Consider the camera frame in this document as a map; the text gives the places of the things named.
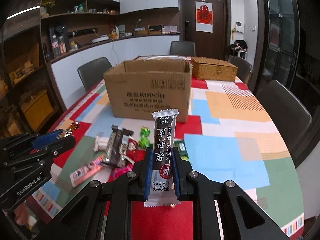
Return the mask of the left hand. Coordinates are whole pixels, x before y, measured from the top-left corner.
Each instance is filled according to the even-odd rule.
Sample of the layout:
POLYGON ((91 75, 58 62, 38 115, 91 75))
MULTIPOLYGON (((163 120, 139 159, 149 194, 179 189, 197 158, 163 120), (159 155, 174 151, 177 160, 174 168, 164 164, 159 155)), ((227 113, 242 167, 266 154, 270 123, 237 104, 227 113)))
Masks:
POLYGON ((36 224, 37 219, 27 207, 26 202, 23 202, 14 210, 14 221, 20 226, 26 225, 31 228, 36 224))

